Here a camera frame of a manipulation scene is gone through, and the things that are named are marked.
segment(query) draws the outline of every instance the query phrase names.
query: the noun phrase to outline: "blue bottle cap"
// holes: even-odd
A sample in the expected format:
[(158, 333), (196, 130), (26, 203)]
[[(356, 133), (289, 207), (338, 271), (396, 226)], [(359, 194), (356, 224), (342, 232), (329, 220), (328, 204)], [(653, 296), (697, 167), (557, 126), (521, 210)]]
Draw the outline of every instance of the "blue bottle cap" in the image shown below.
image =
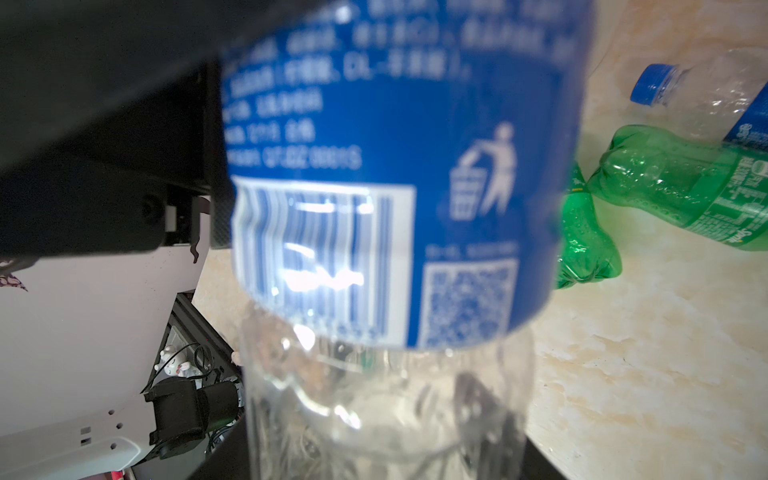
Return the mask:
[(676, 70), (676, 65), (663, 63), (648, 65), (640, 78), (637, 79), (630, 100), (636, 104), (653, 105), (659, 94), (663, 93), (669, 85)]

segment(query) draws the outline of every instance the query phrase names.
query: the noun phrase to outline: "person throwing trash icon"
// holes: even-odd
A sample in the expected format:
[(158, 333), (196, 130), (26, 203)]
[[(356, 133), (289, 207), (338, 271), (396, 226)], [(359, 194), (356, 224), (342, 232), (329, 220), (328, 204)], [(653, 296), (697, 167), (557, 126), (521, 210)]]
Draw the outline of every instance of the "person throwing trash icon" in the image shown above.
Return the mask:
[(458, 159), (460, 168), (473, 167), (482, 154), (489, 155), (493, 160), (491, 181), (479, 208), (481, 215), (491, 211), (494, 205), (498, 215), (507, 211), (515, 186), (515, 169), (518, 166), (518, 155), (512, 144), (514, 136), (515, 127), (510, 122), (503, 121), (496, 127), (493, 140), (475, 140), (475, 144)]

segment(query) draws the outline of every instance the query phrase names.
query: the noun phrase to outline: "beige marble surface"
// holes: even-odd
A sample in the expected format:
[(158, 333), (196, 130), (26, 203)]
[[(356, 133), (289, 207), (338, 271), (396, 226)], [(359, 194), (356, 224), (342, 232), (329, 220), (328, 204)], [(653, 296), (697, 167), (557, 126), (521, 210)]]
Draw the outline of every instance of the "beige marble surface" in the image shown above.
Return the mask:
[[(768, 2), (630, 0), (589, 82), (579, 161), (648, 119), (642, 69), (768, 45)], [(768, 253), (746, 253), (597, 201), (616, 280), (556, 292), (534, 321), (528, 434), (573, 480), (768, 478)], [(211, 251), (194, 304), (235, 348), (247, 303)]]

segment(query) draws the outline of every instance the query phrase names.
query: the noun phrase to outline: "trash can icon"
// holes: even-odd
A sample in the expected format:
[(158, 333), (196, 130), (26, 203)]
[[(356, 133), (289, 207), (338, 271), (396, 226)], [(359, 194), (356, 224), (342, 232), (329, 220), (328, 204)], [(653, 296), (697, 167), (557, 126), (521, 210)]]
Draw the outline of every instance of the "trash can icon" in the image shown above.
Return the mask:
[(451, 219), (474, 220), (485, 189), (488, 170), (475, 167), (451, 169)]

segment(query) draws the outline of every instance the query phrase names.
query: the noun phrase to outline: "white figurine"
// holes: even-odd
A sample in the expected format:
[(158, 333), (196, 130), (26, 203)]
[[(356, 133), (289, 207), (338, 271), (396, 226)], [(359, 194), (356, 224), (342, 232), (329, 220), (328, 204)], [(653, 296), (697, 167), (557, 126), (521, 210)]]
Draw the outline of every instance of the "white figurine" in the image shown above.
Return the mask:
[[(175, 346), (169, 345), (165, 347), (163, 351), (160, 352), (160, 363), (154, 366), (155, 372), (159, 371), (160, 367), (168, 362), (168, 359), (174, 356), (176, 351), (177, 350)], [(168, 362), (163, 370), (169, 376), (185, 377), (187, 376), (186, 373), (190, 368), (192, 368), (192, 363), (187, 361), (187, 354), (185, 352), (180, 352), (174, 356), (170, 362)]]

